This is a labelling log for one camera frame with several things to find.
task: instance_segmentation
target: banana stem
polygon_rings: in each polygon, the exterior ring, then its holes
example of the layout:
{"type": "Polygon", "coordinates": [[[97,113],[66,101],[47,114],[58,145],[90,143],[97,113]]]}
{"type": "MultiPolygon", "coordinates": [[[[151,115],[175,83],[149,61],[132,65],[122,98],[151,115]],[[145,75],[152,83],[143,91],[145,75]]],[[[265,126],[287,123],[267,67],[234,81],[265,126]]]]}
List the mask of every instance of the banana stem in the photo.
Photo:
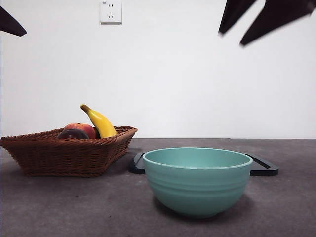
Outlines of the banana stem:
{"type": "Polygon", "coordinates": [[[90,110],[90,108],[89,108],[87,105],[84,105],[84,104],[80,105],[80,108],[81,108],[83,111],[85,111],[86,113],[88,113],[88,111],[90,110]]]}

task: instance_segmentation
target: black tray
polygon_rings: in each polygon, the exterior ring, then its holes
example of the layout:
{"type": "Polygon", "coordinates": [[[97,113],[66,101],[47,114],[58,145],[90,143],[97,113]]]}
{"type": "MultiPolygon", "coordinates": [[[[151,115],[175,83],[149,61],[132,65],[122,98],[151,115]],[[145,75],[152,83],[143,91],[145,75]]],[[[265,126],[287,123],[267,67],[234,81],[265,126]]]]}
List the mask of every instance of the black tray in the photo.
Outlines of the black tray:
{"type": "MultiPolygon", "coordinates": [[[[145,152],[137,153],[129,164],[129,172],[134,174],[145,174],[143,154],[145,152]]],[[[271,176],[278,174],[278,167],[274,164],[252,154],[246,154],[254,161],[251,166],[251,176],[271,176]]]]}

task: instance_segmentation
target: bowl rim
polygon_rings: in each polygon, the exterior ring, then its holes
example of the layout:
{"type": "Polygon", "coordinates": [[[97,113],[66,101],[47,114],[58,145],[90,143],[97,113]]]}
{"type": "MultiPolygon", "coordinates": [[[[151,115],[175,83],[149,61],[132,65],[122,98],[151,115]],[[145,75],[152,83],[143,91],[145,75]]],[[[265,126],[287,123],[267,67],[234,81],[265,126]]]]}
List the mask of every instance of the bowl rim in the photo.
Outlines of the bowl rim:
{"type": "Polygon", "coordinates": [[[148,151],[146,153],[143,154],[143,160],[148,162],[148,163],[152,163],[152,164],[156,164],[156,165],[160,165],[163,167],[171,167],[171,168],[177,168],[177,169],[198,169],[198,170],[217,170],[217,169],[235,169],[235,168],[239,168],[239,167],[244,167],[244,166],[248,166],[251,165],[253,160],[250,156],[241,153],[241,152],[235,152],[235,151],[231,151],[231,150],[225,150],[225,149],[218,149],[218,148],[210,148],[210,147],[170,147],[170,148],[162,148],[162,149],[155,149],[155,150],[151,150],[148,151]],[[225,152],[230,152],[230,153],[235,153],[235,154],[239,154],[242,155],[244,157],[247,157],[249,159],[248,162],[243,163],[243,164],[239,164],[239,165],[233,165],[233,166],[222,166],[222,167],[185,167],[185,166],[177,166],[177,165],[170,165],[170,164],[163,164],[163,163],[158,163],[158,162],[154,162],[151,161],[149,159],[146,158],[146,155],[148,155],[149,153],[153,153],[153,152],[157,152],[157,151],[163,151],[163,150],[172,150],[172,149],[208,149],[208,150],[217,150],[217,151],[225,151],[225,152]]]}

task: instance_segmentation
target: white wall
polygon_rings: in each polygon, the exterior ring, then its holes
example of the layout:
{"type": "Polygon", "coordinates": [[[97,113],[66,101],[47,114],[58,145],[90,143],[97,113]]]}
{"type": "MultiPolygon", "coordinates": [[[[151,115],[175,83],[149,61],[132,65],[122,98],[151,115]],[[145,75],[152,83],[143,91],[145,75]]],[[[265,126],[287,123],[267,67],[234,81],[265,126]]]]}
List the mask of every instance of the white wall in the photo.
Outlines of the white wall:
{"type": "Polygon", "coordinates": [[[316,138],[316,17],[246,48],[259,0],[225,35],[225,0],[2,0],[28,33],[1,32],[1,135],[90,123],[81,103],[135,137],[316,138]]]}

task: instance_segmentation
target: wall socket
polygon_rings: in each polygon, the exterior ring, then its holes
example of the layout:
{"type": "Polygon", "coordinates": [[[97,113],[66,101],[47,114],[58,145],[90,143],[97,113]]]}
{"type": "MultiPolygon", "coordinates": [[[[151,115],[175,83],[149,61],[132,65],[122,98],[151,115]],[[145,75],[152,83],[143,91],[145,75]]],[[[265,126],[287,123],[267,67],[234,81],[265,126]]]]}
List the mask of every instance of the wall socket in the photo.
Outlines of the wall socket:
{"type": "Polygon", "coordinates": [[[100,2],[100,21],[122,23],[122,2],[120,0],[103,0],[100,2]]]}

